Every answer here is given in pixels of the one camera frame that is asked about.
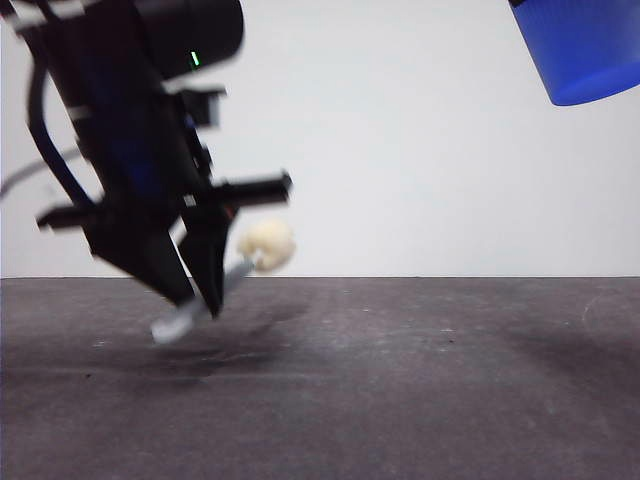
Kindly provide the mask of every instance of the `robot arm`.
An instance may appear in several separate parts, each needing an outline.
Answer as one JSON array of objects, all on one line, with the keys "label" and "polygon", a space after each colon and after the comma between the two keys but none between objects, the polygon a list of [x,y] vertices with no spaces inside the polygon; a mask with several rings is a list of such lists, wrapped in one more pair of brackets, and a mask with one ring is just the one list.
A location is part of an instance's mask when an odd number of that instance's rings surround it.
[{"label": "robot arm", "polygon": [[[233,56],[243,33],[237,0],[99,0],[20,23],[2,0],[3,17],[34,59],[29,128],[43,159],[71,199],[38,220],[40,227],[80,227],[91,252],[175,304],[194,296],[169,236],[181,217],[178,249],[212,315],[223,304],[223,257],[238,209],[286,201],[284,173],[273,179],[214,185],[211,157],[197,127],[216,121],[224,90],[168,93],[163,82]],[[42,97],[49,73],[77,135],[82,155],[104,189],[92,200],[55,149]]]}]

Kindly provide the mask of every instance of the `gray table surface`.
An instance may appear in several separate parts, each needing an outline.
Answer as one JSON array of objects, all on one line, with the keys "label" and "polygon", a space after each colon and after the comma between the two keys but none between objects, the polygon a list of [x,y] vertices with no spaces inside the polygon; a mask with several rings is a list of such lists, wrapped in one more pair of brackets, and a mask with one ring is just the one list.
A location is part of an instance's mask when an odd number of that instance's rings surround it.
[{"label": "gray table surface", "polygon": [[640,479],[639,279],[250,279],[168,348],[2,281],[2,478]]}]

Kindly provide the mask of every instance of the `blue container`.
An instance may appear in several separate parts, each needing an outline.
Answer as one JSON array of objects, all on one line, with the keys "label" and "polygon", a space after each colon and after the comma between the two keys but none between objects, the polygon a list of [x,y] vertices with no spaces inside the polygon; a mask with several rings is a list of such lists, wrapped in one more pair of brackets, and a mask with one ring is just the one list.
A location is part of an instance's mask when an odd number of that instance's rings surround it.
[{"label": "blue container", "polygon": [[554,104],[591,102],[640,84],[640,0],[512,4]]}]

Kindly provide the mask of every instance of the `green led light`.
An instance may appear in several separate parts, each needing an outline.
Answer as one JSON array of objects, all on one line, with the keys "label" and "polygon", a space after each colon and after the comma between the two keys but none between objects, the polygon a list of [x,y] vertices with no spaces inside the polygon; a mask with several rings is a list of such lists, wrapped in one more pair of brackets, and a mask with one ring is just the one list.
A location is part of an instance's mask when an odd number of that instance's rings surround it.
[{"label": "green led light", "polygon": [[198,58],[198,54],[191,50],[191,58],[193,59],[193,64],[198,67],[200,66],[200,59]]}]

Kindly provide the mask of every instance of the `white wall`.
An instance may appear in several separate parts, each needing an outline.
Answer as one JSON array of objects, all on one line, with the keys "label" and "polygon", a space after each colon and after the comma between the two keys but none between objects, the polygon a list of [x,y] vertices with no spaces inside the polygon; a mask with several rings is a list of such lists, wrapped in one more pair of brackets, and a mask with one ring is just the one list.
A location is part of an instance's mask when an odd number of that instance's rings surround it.
[{"label": "white wall", "polygon": [[[229,178],[291,172],[299,252],[283,275],[640,273],[640,88],[553,107],[506,0],[245,0],[203,134]],[[24,126],[28,55],[2,34],[3,174],[36,156]],[[57,98],[50,124],[72,134]],[[95,178],[82,162],[73,169]],[[64,195],[48,173],[2,205],[2,274],[103,276],[79,232],[40,233]]]}]

